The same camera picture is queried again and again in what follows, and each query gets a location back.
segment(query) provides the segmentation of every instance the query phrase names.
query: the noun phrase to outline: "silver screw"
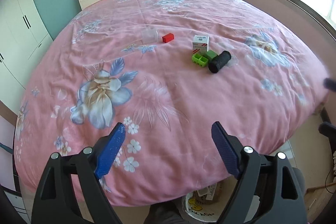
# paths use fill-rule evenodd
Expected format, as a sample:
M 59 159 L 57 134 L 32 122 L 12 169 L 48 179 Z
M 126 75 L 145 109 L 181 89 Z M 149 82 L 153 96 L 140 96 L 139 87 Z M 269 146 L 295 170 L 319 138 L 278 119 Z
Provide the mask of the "silver screw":
M 252 147 L 249 147 L 249 146 L 245 146 L 245 147 L 244 147 L 244 151 L 245 151 L 246 153 L 251 154 L 251 153 L 253 152 L 253 148 L 252 148 Z
M 88 155 L 88 154 L 91 154 L 92 153 L 92 148 L 91 147 L 85 147 L 83 149 L 83 153 Z
M 278 153 L 278 157 L 279 157 L 280 159 L 284 160 L 284 159 L 286 158 L 286 155 L 285 155 L 285 153 L 283 153 L 283 152 L 279 152 L 279 153 Z
M 57 159 L 58 158 L 58 153 L 57 152 L 52 153 L 50 158 L 52 158 L 53 160 Z

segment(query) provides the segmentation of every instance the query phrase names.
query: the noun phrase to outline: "small medicine box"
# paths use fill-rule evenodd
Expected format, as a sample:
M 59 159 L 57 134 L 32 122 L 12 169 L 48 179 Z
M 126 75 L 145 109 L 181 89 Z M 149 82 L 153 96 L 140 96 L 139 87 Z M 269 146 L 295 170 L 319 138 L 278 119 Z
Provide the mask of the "small medicine box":
M 193 54 L 205 54 L 209 50 L 209 36 L 196 35 L 193 41 Z

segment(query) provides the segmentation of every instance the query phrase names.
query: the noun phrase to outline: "pink wall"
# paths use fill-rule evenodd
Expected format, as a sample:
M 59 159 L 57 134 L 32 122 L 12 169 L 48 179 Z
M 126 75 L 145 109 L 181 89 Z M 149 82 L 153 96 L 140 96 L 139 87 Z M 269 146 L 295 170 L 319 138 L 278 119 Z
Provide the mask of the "pink wall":
M 244 0 L 271 15 L 296 34 L 336 79 L 336 41 L 309 14 L 288 0 Z M 336 124 L 336 93 L 330 94 L 326 109 Z
M 0 116 L 0 142 L 13 148 L 14 126 Z M 13 179 L 12 155 L 0 148 L 0 183 L 15 190 Z

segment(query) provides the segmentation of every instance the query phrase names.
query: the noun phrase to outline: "floral bedspread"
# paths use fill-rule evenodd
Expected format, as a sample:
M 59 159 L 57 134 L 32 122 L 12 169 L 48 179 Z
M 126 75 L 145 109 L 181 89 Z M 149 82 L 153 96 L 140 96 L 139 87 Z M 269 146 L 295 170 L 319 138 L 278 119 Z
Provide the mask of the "floral bedspread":
M 173 33 L 147 44 L 141 31 Z M 191 60 L 194 35 L 228 50 L 212 74 Z M 326 99 L 328 74 L 277 20 L 242 0 L 101 0 L 58 35 L 31 76 L 14 153 L 35 191 L 51 153 L 79 153 L 117 122 L 126 139 L 100 181 L 112 205 L 180 197 L 228 177 L 211 125 L 258 152 L 279 148 Z M 73 178 L 78 198 L 78 178 Z

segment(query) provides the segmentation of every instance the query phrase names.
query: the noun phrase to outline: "red box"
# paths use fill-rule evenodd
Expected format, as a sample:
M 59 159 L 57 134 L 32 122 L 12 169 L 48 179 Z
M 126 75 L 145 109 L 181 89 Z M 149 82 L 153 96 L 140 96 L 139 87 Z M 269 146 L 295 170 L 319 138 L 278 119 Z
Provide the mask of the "red box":
M 162 37 L 162 41 L 164 43 L 168 43 L 169 41 L 172 41 L 174 39 L 174 35 L 172 33 L 166 34 L 164 37 Z

